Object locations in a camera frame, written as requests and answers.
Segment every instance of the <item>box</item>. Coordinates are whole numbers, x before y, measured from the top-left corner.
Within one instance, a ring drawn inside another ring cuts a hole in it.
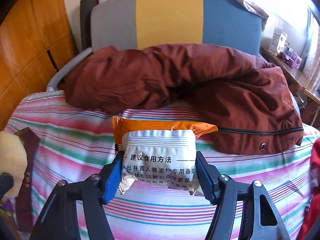
[[[273,56],[279,56],[283,50],[286,40],[287,34],[282,32],[280,28],[275,27],[268,52],[270,52]]]
[[[302,62],[302,59],[296,54],[292,53],[292,56],[289,57],[288,55],[281,53],[281,59],[287,63],[289,66],[294,68],[299,68]]]

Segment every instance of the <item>plush toy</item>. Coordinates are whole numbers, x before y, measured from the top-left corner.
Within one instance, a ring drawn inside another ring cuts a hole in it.
[[[17,197],[27,168],[27,153],[19,136],[0,132],[0,175],[8,173],[13,177],[13,187],[5,198]]]

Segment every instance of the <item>zipper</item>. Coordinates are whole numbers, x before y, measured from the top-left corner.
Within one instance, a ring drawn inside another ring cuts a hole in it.
[[[274,134],[282,134],[282,133],[303,131],[303,127],[299,126],[299,127],[286,129],[286,130],[263,132],[263,131],[244,130],[244,129],[224,128],[224,127],[219,127],[218,126],[218,131],[219,132],[251,134],[251,135],[274,135]]]

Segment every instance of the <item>red fabric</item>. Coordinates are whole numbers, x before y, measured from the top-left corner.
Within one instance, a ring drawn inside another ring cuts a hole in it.
[[[320,183],[320,138],[313,144],[310,164],[313,177]],[[312,190],[314,195],[311,200],[310,209],[303,220],[297,240],[303,240],[305,238],[320,214],[320,186]]]
[[[275,154],[303,136],[281,68],[212,44],[105,47],[69,73],[64,90],[69,104],[111,114],[182,98],[218,126],[209,138],[222,153]]]

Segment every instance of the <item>white plastic packet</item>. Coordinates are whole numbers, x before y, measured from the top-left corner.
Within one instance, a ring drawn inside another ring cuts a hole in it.
[[[123,194],[135,180],[162,188],[194,192],[196,136],[191,130],[143,130],[126,133],[119,150],[124,150]]]

